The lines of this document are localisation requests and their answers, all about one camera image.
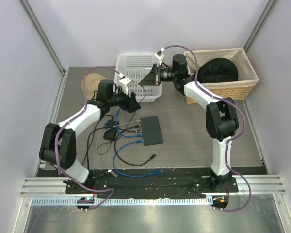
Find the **black network switch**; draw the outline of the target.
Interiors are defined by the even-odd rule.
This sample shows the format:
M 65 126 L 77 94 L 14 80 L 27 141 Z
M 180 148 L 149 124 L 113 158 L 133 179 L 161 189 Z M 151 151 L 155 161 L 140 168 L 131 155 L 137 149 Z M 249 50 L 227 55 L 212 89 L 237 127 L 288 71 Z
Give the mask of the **black network switch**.
M 140 118 L 144 146 L 163 143 L 162 131 L 158 116 Z

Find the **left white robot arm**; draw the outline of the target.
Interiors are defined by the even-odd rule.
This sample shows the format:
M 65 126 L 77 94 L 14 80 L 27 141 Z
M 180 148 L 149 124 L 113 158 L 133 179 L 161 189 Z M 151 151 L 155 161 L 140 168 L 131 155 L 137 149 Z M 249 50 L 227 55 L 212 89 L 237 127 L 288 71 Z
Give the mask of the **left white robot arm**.
M 49 123 L 44 129 L 39 158 L 55 166 L 60 174 L 77 181 L 77 188 L 84 194 L 93 190 L 94 182 L 89 179 L 89 170 L 77 160 L 76 139 L 92 123 L 99 121 L 111 107 L 120 107 L 128 113 L 141 109 L 134 92 L 129 94 L 133 80 L 128 77 L 120 79 L 116 93 L 115 83 L 102 79 L 95 96 L 86 100 L 84 107 L 69 119 L 59 124 Z

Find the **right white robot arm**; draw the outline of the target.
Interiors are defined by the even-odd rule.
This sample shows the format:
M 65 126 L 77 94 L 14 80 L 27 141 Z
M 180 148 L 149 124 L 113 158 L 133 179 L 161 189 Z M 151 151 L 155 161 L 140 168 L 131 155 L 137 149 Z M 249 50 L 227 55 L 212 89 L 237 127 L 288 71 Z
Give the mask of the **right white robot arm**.
M 159 86 L 161 82 L 173 82 L 175 89 L 182 95 L 196 101 L 206 111 L 206 130 L 212 138 L 213 162 L 210 169 L 209 187 L 216 192 L 226 190 L 231 182 L 230 167 L 231 139 L 239 127 L 235 108 L 218 96 L 196 85 L 194 76 L 189 73 L 184 55 L 173 57 L 172 67 L 163 68 L 154 63 L 151 71 L 138 82 L 140 86 Z

